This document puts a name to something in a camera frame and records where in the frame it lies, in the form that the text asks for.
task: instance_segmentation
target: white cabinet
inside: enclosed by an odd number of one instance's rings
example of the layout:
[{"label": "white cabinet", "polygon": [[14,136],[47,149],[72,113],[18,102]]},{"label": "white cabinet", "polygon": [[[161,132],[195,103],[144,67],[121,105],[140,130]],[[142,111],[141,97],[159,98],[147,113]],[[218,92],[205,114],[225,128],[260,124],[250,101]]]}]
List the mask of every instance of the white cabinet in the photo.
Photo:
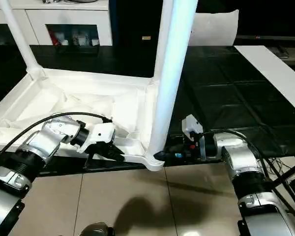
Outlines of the white cabinet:
[{"label": "white cabinet", "polygon": [[[17,21],[19,22],[19,25],[22,31],[24,32],[24,35],[28,43],[30,45],[37,45],[38,44],[37,38],[35,36],[33,28],[30,25],[30,21],[26,15],[25,10],[14,9],[13,12]],[[0,10],[0,25],[4,25],[4,24],[6,24],[6,21],[2,11]]]},{"label": "white cabinet", "polygon": [[26,10],[30,23],[40,45],[52,45],[51,35],[63,32],[63,38],[82,37],[79,31],[91,31],[92,36],[87,35],[89,42],[98,39],[101,46],[112,45],[112,33],[110,26],[109,11],[96,10]]}]

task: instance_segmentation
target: wire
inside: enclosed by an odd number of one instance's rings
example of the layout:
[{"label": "wire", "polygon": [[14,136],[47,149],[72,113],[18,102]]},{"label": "wire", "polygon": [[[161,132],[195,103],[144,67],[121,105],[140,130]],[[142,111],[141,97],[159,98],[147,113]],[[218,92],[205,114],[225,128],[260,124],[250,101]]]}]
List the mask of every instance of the wire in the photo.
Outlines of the wire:
[{"label": "wire", "polygon": [[62,116],[70,116],[70,115],[84,115],[84,116],[90,116],[90,117],[96,117],[96,118],[100,118],[103,120],[103,122],[112,122],[111,119],[108,119],[104,116],[100,116],[100,115],[97,115],[97,114],[93,114],[93,113],[87,113],[87,112],[65,112],[65,113],[59,113],[59,114],[55,114],[55,115],[52,115],[52,116],[49,116],[49,117],[46,117],[44,119],[41,119],[39,121],[37,121],[36,123],[30,125],[29,127],[27,127],[25,130],[23,130],[21,133],[19,133],[14,139],[12,139],[1,151],[0,151],[0,156],[2,154],[5,153],[5,151],[7,151],[7,149],[12,145],[14,144],[20,137],[22,137],[24,134],[26,134],[27,132],[29,132],[31,129],[33,129],[35,126],[43,123],[43,122],[46,122],[50,119],[53,119],[53,118],[57,118],[57,117],[62,117]]}]

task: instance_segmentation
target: white tube leg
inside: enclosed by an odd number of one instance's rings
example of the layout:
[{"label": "white tube leg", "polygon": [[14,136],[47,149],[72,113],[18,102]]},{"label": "white tube leg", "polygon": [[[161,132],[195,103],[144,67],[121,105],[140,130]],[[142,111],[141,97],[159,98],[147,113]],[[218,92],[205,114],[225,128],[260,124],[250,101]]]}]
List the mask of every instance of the white tube leg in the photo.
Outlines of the white tube leg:
[{"label": "white tube leg", "polygon": [[174,0],[163,0],[162,18],[158,35],[157,52],[153,77],[154,82],[159,82],[162,73],[166,45],[168,42],[168,33],[173,12],[173,2]]},{"label": "white tube leg", "polygon": [[198,0],[174,0],[151,140],[146,155],[152,171],[160,170],[164,164],[153,155],[161,151],[166,142],[197,3]]},{"label": "white tube leg", "polygon": [[13,35],[13,38],[22,54],[22,57],[26,63],[27,71],[36,71],[41,68],[41,66],[37,63],[36,58],[30,49],[30,46],[26,42],[23,33],[16,21],[16,18],[12,12],[11,5],[8,0],[0,0],[0,6],[4,13],[5,19],[8,23],[10,31]]}]

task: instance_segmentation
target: black cable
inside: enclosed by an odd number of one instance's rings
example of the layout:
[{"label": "black cable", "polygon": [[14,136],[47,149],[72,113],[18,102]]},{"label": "black cable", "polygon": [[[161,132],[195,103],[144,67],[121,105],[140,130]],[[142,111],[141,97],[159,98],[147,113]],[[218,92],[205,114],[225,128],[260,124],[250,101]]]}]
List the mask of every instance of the black cable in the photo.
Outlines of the black cable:
[{"label": "black cable", "polygon": [[84,115],[84,116],[90,116],[90,117],[96,117],[96,118],[100,118],[103,120],[103,122],[107,123],[107,122],[112,122],[111,119],[108,119],[104,116],[100,116],[97,114],[93,114],[93,113],[87,113],[87,112],[65,112],[65,113],[59,113],[59,114],[55,114],[49,117],[46,117],[44,119],[41,119],[39,121],[37,121],[36,123],[30,125],[28,128],[26,128],[25,130],[23,130],[21,133],[19,133],[14,139],[12,139],[1,151],[0,151],[0,156],[12,145],[14,144],[20,137],[22,137],[24,134],[26,134],[27,132],[29,132],[31,129],[33,129],[35,126],[46,122],[50,119],[53,118],[57,118],[57,117],[62,117],[62,116],[70,116],[70,115]]},{"label": "black cable", "polygon": [[287,184],[287,182],[282,178],[282,176],[280,175],[280,173],[278,173],[278,171],[276,170],[276,168],[273,166],[273,164],[268,160],[265,159],[265,161],[268,163],[268,165],[273,169],[273,171],[275,172],[276,176],[278,177],[278,179],[281,181],[281,183],[283,184],[284,188],[286,189],[286,191],[289,193],[289,195],[291,196],[291,198],[293,199],[293,201],[295,202],[295,194],[292,191],[291,187]]}]

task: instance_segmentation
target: white shelf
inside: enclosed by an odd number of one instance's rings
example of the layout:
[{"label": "white shelf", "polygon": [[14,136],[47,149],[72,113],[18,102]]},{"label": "white shelf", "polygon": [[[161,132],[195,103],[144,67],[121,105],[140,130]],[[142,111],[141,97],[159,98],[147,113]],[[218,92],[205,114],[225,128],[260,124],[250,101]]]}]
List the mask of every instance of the white shelf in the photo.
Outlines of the white shelf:
[{"label": "white shelf", "polygon": [[43,4],[42,0],[10,0],[13,9],[51,9],[51,10],[97,10],[108,11],[108,0],[98,0],[91,3],[57,2]]}]

